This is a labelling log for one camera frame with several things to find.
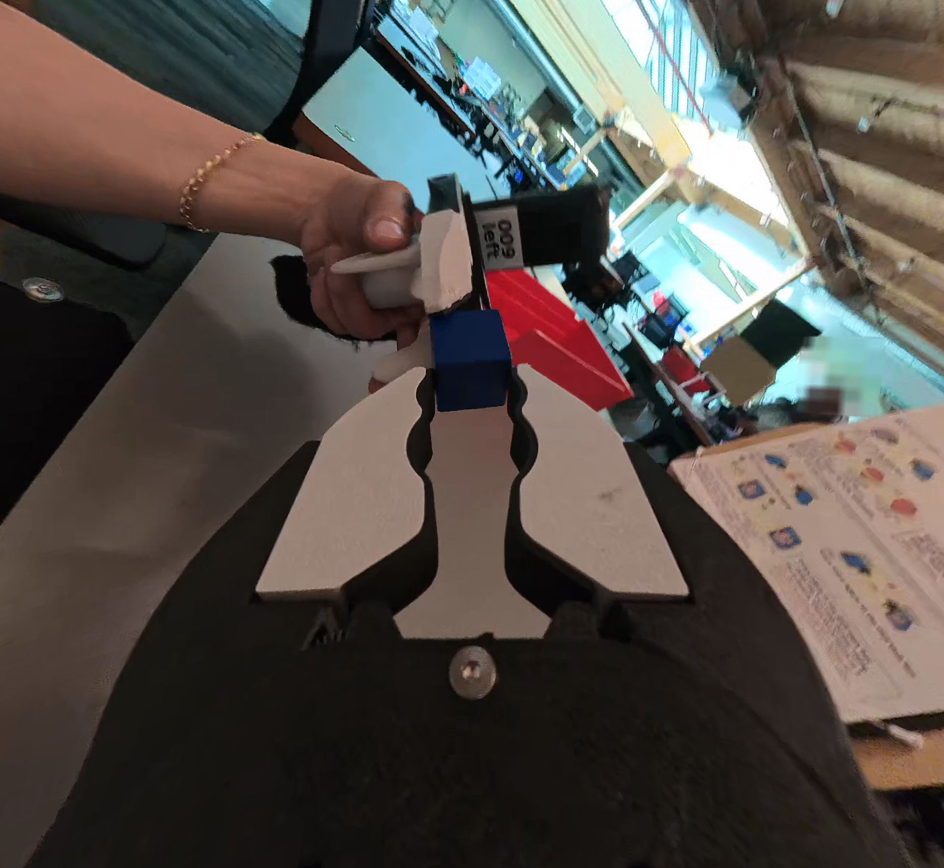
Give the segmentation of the grey ceiling heater unit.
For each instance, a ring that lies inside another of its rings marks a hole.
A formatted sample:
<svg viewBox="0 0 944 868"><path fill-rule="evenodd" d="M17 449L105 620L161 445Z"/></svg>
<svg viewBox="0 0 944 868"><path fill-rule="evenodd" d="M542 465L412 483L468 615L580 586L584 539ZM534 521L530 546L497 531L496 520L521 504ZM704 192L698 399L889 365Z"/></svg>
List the grey ceiling heater unit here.
<svg viewBox="0 0 944 868"><path fill-rule="evenodd" d="M718 129L742 130L756 115L759 83L755 74L718 72L699 88L703 110Z"/></svg>

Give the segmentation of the black office chair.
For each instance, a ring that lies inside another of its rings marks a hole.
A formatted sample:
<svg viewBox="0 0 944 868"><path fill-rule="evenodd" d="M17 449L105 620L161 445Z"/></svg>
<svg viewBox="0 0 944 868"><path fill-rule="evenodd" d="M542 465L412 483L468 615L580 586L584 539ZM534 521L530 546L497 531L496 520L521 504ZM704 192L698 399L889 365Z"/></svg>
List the black office chair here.
<svg viewBox="0 0 944 868"><path fill-rule="evenodd" d="M375 0L312 0L301 63L285 105L264 132L269 143L293 148L303 108L362 43Z"/></svg>

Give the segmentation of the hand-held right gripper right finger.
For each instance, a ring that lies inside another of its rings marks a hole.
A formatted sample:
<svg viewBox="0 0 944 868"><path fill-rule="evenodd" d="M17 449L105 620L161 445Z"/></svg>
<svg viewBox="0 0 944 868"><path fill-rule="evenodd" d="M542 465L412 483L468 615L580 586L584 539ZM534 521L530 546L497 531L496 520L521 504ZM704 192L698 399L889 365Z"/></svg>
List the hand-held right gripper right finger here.
<svg viewBox="0 0 944 868"><path fill-rule="evenodd" d="M513 368L507 578L539 610L683 601L689 587L618 432L534 367Z"/></svg>

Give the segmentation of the small dark blue object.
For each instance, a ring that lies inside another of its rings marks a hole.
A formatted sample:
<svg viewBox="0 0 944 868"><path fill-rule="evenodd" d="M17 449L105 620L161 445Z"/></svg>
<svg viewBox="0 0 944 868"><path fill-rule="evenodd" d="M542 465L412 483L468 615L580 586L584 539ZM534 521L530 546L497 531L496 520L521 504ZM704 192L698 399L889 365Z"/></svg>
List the small dark blue object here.
<svg viewBox="0 0 944 868"><path fill-rule="evenodd" d="M492 308L437 314L430 330L437 412L505 405L513 363L501 314Z"/></svg>

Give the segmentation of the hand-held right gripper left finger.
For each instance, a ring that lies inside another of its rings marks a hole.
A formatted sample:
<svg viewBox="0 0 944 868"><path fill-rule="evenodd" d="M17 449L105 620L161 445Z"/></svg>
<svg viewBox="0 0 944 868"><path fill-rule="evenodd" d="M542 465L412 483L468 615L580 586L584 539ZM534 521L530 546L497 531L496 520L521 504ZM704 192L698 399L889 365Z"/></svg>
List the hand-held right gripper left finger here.
<svg viewBox="0 0 944 868"><path fill-rule="evenodd" d="M399 613L431 587L433 390L431 371L410 370L326 431L258 579L261 600Z"/></svg>

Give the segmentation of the red plastic bin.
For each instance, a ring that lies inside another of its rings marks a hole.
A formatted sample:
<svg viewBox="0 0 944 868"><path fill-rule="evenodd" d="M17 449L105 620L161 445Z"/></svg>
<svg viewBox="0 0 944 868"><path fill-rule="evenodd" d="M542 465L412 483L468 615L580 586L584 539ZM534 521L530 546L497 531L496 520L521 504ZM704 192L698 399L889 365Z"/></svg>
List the red plastic bin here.
<svg viewBox="0 0 944 868"><path fill-rule="evenodd" d="M523 270L486 272L486 282L513 365L532 366L596 411L633 398L629 383L595 331L569 301Z"/></svg>
<svg viewBox="0 0 944 868"><path fill-rule="evenodd" d="M699 366L676 343L667 347L659 365L687 395L714 391L713 385L705 380Z"/></svg>

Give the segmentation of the white wood-edged table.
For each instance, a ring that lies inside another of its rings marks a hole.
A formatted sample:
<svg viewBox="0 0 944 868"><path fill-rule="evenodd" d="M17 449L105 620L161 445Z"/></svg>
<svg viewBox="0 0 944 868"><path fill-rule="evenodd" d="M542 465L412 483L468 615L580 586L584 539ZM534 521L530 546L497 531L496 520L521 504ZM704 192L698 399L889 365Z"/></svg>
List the white wood-edged table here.
<svg viewBox="0 0 944 868"><path fill-rule="evenodd" d="M506 185L445 130L363 49L358 49L302 108L295 136L314 154L406 187L430 203L428 181L456 174L475 202L506 199Z"/></svg>

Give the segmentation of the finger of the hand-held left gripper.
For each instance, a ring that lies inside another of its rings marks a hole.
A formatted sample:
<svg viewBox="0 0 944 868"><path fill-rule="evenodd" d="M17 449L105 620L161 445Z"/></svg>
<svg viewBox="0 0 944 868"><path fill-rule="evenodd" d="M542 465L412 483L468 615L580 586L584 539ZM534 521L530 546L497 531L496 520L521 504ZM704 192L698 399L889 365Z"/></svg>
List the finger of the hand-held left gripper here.
<svg viewBox="0 0 944 868"><path fill-rule="evenodd" d="M428 214L420 230L420 299L428 315L447 312L471 294L472 267L463 214Z"/></svg>

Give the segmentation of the person's left hand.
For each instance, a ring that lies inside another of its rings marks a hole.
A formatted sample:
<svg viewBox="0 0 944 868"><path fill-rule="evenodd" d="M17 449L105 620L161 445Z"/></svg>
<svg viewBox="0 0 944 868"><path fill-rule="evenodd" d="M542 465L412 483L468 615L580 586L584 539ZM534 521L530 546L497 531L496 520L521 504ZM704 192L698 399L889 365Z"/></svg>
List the person's left hand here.
<svg viewBox="0 0 944 868"><path fill-rule="evenodd" d="M407 248L422 220L409 191L391 181L351 174L318 195L301 227L299 247L313 313L327 330L356 341L395 340L400 350L413 344L423 308L372 308L359 279L333 267L361 254Z"/></svg>

